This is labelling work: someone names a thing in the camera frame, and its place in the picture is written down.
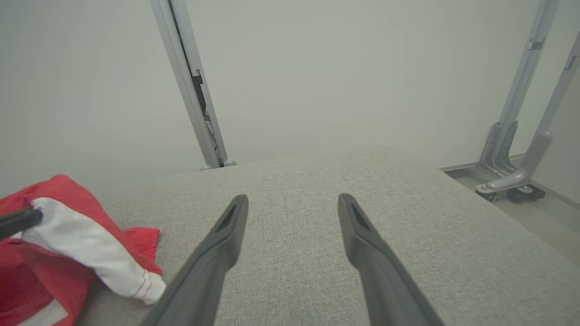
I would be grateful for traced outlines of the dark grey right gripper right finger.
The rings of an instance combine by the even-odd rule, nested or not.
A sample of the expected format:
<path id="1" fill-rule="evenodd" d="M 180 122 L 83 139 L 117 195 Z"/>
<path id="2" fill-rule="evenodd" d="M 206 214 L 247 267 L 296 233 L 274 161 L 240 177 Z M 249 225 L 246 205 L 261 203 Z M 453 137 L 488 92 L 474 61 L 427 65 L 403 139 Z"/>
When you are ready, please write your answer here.
<path id="1" fill-rule="evenodd" d="M 360 274 L 373 326 L 442 326 L 410 273 L 350 194 L 338 196 L 346 256 Z"/>

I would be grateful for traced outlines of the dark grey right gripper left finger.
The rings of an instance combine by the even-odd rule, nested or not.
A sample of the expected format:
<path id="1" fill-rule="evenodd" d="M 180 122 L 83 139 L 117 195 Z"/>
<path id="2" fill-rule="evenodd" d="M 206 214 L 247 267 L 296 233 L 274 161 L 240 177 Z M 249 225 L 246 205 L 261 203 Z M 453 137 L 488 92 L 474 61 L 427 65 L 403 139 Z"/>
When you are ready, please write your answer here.
<path id="1" fill-rule="evenodd" d="M 232 199 L 141 322 L 143 326 L 214 324 L 225 276 L 240 256 L 248 209 L 246 195 Z"/>

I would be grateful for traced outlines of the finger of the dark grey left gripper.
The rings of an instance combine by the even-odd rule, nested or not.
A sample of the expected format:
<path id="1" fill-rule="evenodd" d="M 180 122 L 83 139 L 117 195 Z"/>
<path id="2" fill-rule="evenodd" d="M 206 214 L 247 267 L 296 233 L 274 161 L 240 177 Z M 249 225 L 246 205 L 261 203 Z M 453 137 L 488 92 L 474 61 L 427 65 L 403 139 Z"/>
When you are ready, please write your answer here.
<path id="1" fill-rule="evenodd" d="M 19 232 L 39 225 L 43 213 L 39 209 L 25 208 L 0 217 L 0 240 L 8 239 Z"/>

